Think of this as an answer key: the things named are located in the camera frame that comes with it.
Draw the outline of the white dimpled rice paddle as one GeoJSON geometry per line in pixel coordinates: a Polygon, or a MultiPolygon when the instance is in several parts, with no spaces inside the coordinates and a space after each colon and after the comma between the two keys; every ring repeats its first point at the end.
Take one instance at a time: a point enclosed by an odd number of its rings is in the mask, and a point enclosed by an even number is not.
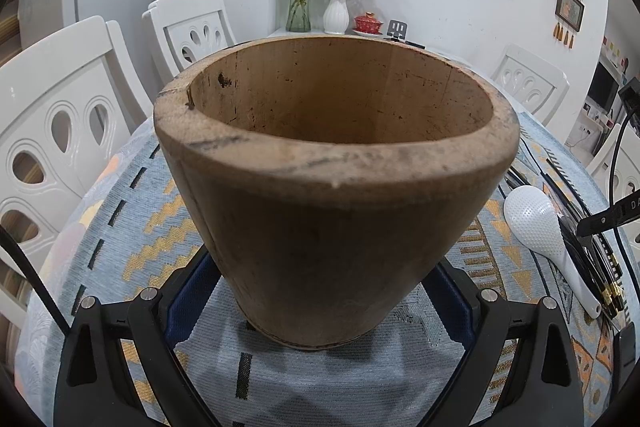
{"type": "Polygon", "coordinates": [[[506,196],[503,214],[511,232],[525,247],[556,266],[587,314],[593,320],[600,317],[602,306],[599,300],[593,296],[567,254],[551,199],[537,187],[519,186],[506,196]]]}

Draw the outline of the brown wooden utensil holder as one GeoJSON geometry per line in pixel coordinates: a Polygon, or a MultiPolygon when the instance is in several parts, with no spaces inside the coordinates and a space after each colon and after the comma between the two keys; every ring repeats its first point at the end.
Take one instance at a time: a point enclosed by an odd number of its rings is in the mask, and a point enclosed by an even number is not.
{"type": "Polygon", "coordinates": [[[351,36],[238,44],[158,95],[186,209],[258,332],[349,343],[430,273],[518,151],[512,104],[469,69],[351,36]]]}

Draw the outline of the black chopstick gold band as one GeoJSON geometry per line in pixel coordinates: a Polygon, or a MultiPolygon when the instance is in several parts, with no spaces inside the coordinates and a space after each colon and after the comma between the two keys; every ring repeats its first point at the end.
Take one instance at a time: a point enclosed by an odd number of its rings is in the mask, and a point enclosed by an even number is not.
{"type": "Polygon", "coordinates": [[[578,223],[590,217],[591,213],[558,162],[554,158],[547,158],[546,164],[551,170],[544,174],[544,179],[565,215],[563,228],[570,234],[570,246],[575,251],[578,272],[587,275],[588,287],[603,301],[608,316],[615,317],[626,306],[620,262],[611,243],[602,233],[590,237],[578,236],[578,223]]]}

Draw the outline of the blue patterned woven table mat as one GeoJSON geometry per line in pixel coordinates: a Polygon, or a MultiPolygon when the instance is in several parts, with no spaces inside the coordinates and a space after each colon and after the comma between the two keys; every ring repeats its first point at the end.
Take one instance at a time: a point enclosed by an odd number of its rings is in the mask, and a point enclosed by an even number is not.
{"type": "MultiPolygon", "coordinates": [[[[504,222],[500,185],[448,253],[479,288],[536,303],[552,297],[567,321],[584,398],[584,421],[608,406],[613,335],[639,318],[623,280],[626,308],[615,321],[585,314],[557,269],[522,246],[504,222]]],[[[82,298],[118,303],[162,285],[201,247],[152,127],[142,124],[68,219],[41,269],[66,317],[82,298]]],[[[413,426],[460,361],[422,288],[367,335],[320,352],[285,348],[255,332],[219,283],[176,355],[225,426],[413,426]]]]}

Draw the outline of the white chair far right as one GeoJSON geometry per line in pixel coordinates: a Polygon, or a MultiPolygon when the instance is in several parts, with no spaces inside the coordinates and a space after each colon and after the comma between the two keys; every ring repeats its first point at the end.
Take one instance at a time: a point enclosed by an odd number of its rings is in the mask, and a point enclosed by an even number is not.
{"type": "MultiPolygon", "coordinates": [[[[587,172],[605,196],[608,196],[610,191],[608,182],[610,182],[614,147],[620,135],[620,129],[622,129],[620,124],[614,126],[599,152],[587,166],[587,172]]],[[[639,182],[640,140],[634,129],[628,127],[624,132],[614,169],[613,194],[615,202],[637,191],[639,182]]]]}

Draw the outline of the white chair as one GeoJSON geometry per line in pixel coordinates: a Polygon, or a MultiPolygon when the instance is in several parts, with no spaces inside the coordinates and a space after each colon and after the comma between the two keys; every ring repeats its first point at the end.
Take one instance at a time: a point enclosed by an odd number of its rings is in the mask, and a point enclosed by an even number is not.
{"type": "MultiPolygon", "coordinates": [[[[610,191],[608,182],[610,182],[614,147],[620,135],[620,129],[622,129],[620,124],[614,126],[599,152],[587,166],[587,172],[605,196],[608,196],[610,191]]],[[[615,202],[637,191],[639,182],[640,140],[634,129],[628,127],[624,132],[614,169],[613,194],[615,202]]]]}
{"type": "Polygon", "coordinates": [[[20,244],[34,269],[152,109],[114,20],[81,20],[2,65],[1,211],[35,225],[20,244]]]}
{"type": "Polygon", "coordinates": [[[142,27],[163,86],[203,58],[236,45],[224,0],[156,0],[142,14],[142,27]]]}
{"type": "Polygon", "coordinates": [[[491,80],[544,126],[570,90],[561,69],[513,43],[504,49],[491,80]]]}

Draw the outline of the white chair near left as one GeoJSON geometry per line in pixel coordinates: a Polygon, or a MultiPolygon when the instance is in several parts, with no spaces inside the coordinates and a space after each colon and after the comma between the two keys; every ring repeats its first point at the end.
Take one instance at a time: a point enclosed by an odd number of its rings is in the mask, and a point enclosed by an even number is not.
{"type": "Polygon", "coordinates": [[[35,225],[20,244],[34,269],[152,109],[114,20],[81,20],[2,65],[1,211],[35,225]]]}

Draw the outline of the white chair right side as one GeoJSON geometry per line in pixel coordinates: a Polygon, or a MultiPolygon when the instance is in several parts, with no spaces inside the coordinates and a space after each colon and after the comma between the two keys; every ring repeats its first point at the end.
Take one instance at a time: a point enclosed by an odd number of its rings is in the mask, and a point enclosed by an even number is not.
{"type": "Polygon", "coordinates": [[[561,69],[513,43],[504,49],[491,80],[544,126],[570,90],[561,69]]]}

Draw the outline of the white chair far left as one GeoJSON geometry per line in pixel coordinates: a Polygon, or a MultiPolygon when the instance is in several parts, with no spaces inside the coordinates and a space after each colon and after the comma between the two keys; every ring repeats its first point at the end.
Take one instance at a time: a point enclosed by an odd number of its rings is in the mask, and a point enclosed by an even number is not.
{"type": "Polygon", "coordinates": [[[142,27],[163,86],[203,58],[236,45],[224,0],[156,0],[142,14],[142,27]]]}

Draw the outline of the small framed picture lower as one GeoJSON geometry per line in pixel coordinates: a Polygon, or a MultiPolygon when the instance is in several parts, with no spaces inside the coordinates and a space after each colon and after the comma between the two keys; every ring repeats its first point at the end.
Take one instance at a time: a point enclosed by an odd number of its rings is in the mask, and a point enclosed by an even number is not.
{"type": "Polygon", "coordinates": [[[574,31],[582,28],[585,5],[580,0],[556,0],[555,15],[574,31]]]}

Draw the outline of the small phone stand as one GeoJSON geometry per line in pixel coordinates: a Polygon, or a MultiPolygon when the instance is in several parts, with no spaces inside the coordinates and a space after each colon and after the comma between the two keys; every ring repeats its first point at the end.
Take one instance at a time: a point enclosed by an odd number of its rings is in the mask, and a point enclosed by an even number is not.
{"type": "Polygon", "coordinates": [[[387,37],[394,41],[405,41],[408,24],[401,20],[391,20],[387,26],[387,37]]]}

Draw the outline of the red lidded teacup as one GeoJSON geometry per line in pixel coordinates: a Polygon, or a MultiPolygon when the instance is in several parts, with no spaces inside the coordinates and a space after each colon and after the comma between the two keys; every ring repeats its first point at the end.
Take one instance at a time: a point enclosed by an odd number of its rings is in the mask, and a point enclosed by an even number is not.
{"type": "Polygon", "coordinates": [[[379,35],[383,23],[378,20],[373,12],[365,12],[355,17],[354,31],[368,35],[379,35]]]}

